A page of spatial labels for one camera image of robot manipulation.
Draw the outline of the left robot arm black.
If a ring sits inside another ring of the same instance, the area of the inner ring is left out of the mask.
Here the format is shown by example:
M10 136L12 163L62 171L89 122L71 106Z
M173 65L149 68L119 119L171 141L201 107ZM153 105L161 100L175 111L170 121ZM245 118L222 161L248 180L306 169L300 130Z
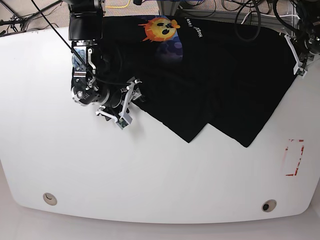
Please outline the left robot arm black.
M305 77L320 54L320 2L318 0L292 0L294 16L298 18L297 27L285 22L277 10L278 1L272 5L276 19L294 36L284 35L296 61L293 73Z

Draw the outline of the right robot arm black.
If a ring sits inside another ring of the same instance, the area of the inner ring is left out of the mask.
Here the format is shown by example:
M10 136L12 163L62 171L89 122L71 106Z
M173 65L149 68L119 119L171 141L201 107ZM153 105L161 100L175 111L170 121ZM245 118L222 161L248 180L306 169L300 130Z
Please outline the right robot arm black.
M113 120L121 129L132 123L129 105L142 94L140 80L120 82L110 72L111 58L99 41L103 37L103 0L69 0L68 39L71 41L71 96L81 106L97 105L97 116Z

